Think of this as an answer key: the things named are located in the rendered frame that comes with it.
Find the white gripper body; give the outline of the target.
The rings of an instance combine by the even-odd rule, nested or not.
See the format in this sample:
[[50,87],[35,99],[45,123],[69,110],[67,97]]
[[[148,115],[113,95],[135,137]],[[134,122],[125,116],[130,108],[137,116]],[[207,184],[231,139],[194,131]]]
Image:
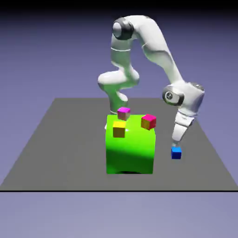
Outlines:
[[184,126],[184,125],[175,123],[173,133],[172,133],[172,142],[180,143],[189,127],[190,125]]

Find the small blue cube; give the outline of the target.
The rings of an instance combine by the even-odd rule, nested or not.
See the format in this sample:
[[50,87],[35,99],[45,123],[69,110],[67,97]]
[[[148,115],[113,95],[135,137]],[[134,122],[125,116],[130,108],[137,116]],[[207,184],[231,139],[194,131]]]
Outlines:
[[171,148],[171,158],[172,159],[181,159],[182,156],[182,150],[181,147],[175,147],[173,146]]

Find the small red cube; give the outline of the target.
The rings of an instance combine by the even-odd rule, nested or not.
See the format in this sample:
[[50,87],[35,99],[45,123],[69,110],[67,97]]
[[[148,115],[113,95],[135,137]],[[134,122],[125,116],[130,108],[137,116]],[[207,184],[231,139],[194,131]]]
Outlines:
[[146,114],[141,118],[141,127],[147,130],[151,130],[156,127],[156,116]]

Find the small yellow cube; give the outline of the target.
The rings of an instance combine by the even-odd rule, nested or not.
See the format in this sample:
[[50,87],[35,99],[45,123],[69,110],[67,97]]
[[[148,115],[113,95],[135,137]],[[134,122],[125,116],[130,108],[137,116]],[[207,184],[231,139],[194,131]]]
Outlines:
[[113,122],[113,137],[114,138],[124,138],[126,132],[126,122],[125,121],[114,121]]

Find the small magenta cube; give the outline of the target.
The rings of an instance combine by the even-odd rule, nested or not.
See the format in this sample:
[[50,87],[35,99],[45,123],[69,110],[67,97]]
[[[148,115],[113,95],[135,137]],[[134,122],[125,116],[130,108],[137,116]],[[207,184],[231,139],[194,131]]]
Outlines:
[[128,107],[121,107],[117,110],[118,119],[127,121],[130,117],[131,109]]

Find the large green box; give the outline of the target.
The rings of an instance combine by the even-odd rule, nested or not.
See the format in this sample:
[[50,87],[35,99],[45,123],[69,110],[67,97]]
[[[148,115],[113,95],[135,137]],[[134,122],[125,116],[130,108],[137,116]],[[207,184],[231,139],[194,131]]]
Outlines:
[[156,134],[154,128],[141,127],[144,115],[130,115],[126,122],[124,138],[113,137],[113,122],[122,121],[117,115],[107,116],[106,172],[152,174]]

